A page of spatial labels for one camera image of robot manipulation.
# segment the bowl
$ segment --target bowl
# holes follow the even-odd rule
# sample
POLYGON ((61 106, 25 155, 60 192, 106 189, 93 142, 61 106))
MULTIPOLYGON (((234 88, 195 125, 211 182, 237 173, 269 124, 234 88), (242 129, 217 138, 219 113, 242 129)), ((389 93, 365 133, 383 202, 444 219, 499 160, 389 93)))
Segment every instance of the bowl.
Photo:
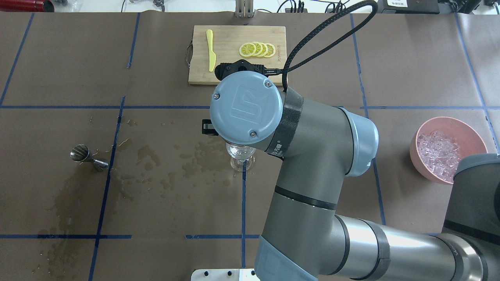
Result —
POLYGON ((458 119, 441 116, 425 121, 425 123, 418 128, 413 136, 413 139, 411 140, 409 147, 411 162, 413 162, 417 171, 426 179, 435 183, 453 185, 453 181, 444 180, 433 174, 433 172, 424 164, 424 161, 419 153, 417 146, 417 138, 419 134, 422 133, 424 135, 430 135, 436 130, 442 131, 448 138, 455 140, 456 144, 460 147, 460 159, 464 159, 465 157, 474 154, 487 153, 488 151, 486 149, 485 142, 479 134, 471 128, 471 126, 458 119))

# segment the white label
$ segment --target white label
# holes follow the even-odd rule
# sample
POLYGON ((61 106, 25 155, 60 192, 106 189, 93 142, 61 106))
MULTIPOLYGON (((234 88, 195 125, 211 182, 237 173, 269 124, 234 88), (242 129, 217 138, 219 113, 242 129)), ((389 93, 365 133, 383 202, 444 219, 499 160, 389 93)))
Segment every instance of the white label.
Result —
POLYGON ((387 0, 387 5, 408 8, 407 0, 387 0))

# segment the metal jigger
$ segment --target metal jigger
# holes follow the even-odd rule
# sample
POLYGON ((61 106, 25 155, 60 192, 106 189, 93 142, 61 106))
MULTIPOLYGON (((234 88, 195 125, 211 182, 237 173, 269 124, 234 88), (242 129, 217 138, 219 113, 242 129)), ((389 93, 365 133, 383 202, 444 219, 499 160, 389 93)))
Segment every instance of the metal jigger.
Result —
POLYGON ((90 150, 86 145, 79 144, 71 149, 69 157, 75 162, 91 162, 98 172, 102 172, 108 168, 109 165, 107 162, 94 159, 90 154, 90 150))

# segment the black box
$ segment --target black box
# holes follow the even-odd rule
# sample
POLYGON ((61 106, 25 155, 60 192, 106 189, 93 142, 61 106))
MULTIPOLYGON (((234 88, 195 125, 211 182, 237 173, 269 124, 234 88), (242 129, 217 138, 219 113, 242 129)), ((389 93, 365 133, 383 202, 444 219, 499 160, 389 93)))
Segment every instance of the black box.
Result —
POLYGON ((383 14, 439 14, 438 0, 379 0, 383 14))

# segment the wooden cutting board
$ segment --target wooden cutting board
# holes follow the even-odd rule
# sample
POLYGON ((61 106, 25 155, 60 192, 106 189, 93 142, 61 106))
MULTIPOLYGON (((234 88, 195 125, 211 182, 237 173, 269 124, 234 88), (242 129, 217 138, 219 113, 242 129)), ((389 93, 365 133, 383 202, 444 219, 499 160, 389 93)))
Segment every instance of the wooden cutting board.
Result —
MULTIPOLYGON (((195 25, 192 36, 192 59, 189 68, 189 84, 217 85, 220 81, 214 72, 209 72, 209 47, 207 30, 213 31, 213 51, 217 55, 215 66, 220 63, 234 63, 241 59, 266 68, 282 69, 287 60, 287 35, 284 26, 253 25, 195 25), (247 42, 270 43, 276 47, 274 56, 242 57, 240 46, 247 42)), ((281 75, 269 79, 282 85, 281 75)))

